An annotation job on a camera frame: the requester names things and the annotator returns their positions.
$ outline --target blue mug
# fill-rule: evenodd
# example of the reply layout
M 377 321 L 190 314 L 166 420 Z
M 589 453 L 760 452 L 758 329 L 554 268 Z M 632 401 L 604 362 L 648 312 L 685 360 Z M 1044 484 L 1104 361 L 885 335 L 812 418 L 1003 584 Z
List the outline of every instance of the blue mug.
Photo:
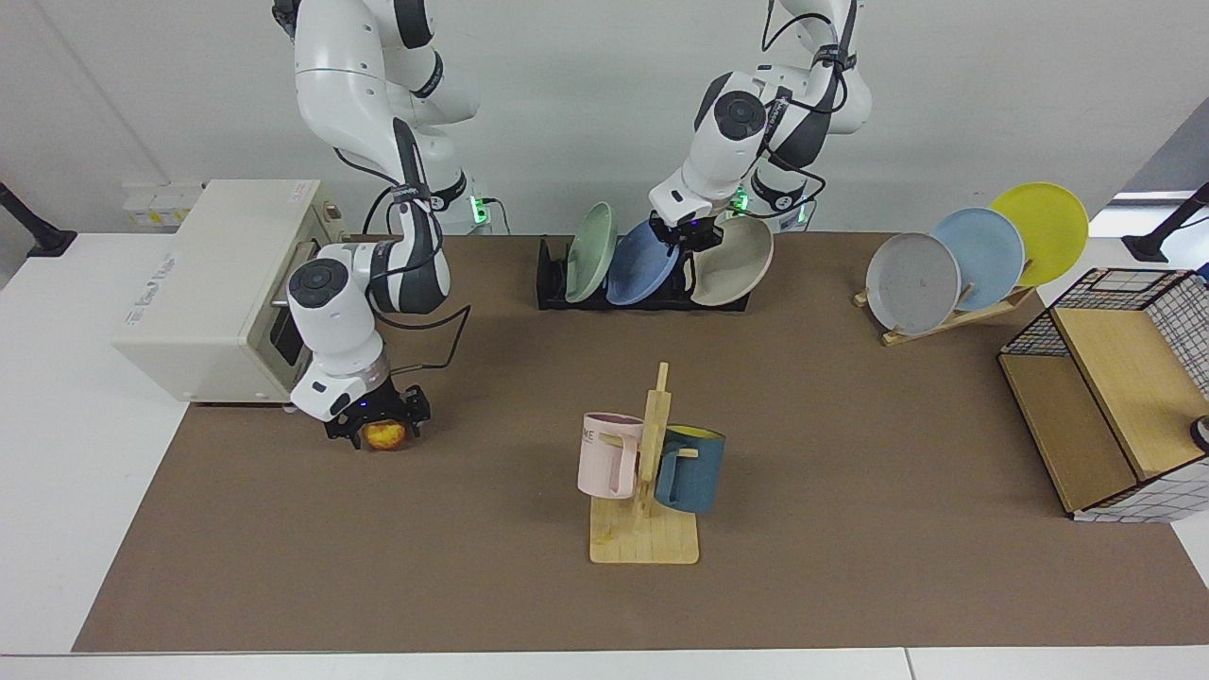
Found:
M 722 476 L 725 444 L 727 438 L 711 430 L 669 425 L 655 500 L 681 512 L 708 512 Z

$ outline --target yellow plate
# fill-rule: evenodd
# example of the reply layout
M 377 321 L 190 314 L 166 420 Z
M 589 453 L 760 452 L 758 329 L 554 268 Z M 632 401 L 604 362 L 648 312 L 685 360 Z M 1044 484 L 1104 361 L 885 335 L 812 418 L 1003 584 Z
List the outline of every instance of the yellow plate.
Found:
M 1012 220 L 1024 240 L 1031 264 L 1020 275 L 1020 286 L 1041 286 L 1066 273 L 1087 247 L 1087 211 L 1078 196 L 1057 184 L 1022 184 L 990 208 Z

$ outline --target mug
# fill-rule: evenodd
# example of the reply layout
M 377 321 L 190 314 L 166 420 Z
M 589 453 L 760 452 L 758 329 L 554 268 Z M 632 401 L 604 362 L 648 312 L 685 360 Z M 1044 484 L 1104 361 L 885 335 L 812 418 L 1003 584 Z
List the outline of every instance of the mug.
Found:
M 584 416 L 579 444 L 579 490 L 598 499 L 634 496 L 642 420 L 619 414 Z
M 727 438 L 712 430 L 669 425 L 659 461 L 655 500 L 682 512 L 702 513 L 713 507 L 722 450 Z

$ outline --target white table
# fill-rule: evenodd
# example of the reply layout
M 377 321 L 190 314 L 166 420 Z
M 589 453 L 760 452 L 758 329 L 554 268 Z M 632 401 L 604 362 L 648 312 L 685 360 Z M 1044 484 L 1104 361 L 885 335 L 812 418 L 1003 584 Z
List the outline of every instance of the white table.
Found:
M 185 411 L 108 340 L 170 238 L 81 235 L 0 290 L 0 653 L 25 655 L 0 657 L 0 678 L 1203 676 L 1209 647 L 62 656 Z M 1118 264 L 1111 246 L 1088 258 Z M 1209 520 L 1180 536 L 1209 574 Z

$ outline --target pink mug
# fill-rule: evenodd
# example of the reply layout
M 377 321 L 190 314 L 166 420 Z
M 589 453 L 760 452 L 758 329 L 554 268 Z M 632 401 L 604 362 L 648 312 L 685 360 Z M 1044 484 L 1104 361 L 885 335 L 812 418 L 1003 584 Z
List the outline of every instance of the pink mug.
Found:
M 598 499 L 634 496 L 642 420 L 619 414 L 584 416 L 579 444 L 579 490 Z

